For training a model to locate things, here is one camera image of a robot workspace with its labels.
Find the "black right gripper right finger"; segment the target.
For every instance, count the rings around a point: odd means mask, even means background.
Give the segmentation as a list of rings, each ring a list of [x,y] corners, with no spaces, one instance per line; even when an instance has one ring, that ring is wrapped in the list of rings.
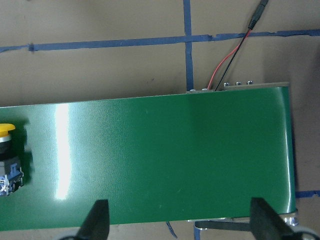
[[[293,231],[260,197],[250,202],[250,230],[256,240],[292,240]]]

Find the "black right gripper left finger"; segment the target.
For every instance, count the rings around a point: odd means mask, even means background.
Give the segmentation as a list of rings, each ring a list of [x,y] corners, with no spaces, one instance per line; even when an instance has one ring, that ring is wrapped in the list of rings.
[[[110,233],[110,213],[107,199],[97,200],[75,235],[76,240],[107,240]]]

